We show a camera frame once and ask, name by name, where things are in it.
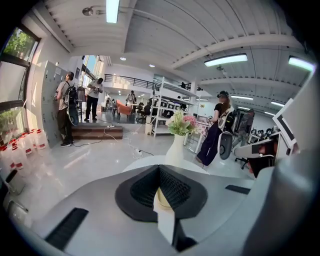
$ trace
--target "bouquet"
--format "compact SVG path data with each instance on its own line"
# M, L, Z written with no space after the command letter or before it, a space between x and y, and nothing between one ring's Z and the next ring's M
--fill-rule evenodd
M185 136L187 133L192 134L196 130L196 118L191 115L184 115L182 110L174 113L169 120L165 122L171 134Z

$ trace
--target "wooden step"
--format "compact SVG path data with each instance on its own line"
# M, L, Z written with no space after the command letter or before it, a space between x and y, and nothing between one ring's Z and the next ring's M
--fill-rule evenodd
M122 126L115 126L112 128L106 128L106 126L95 125L95 124L79 124L78 126L72 127L72 136L75 140L121 140L123 138Z

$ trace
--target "railing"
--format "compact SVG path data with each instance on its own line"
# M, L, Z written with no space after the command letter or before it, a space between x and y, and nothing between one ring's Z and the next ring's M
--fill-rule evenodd
M138 86L138 87L143 87L150 90L153 90L155 87L154 82L149 82L149 81L145 81L145 80L141 80L133 77L115 75L115 74L104 74L104 81L110 82L110 83L125 84L130 86Z

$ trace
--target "wall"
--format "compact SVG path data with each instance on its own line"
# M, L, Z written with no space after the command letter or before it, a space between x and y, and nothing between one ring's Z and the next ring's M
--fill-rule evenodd
M116 74L118 76L136 78L148 82L153 82L155 75L153 72L146 69L119 64L113 64L112 66L105 65L103 75L104 74Z

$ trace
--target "black pants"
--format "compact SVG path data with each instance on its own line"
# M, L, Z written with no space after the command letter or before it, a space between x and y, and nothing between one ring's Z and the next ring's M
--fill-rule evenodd
M91 97L88 95L86 100L86 111L85 111L85 118L89 119L90 110L92 105L92 118L96 118L97 116L97 105L98 105L98 98Z
M217 152L218 152L218 141L219 135L222 131L218 127L218 123L214 123L209 131L208 134L202 143L201 150L198 153L197 157L202 161L205 166L211 164L214 160Z
M58 128L62 135L64 143L72 143L74 138L72 137L72 124L67 114L67 108L58 111L57 114Z

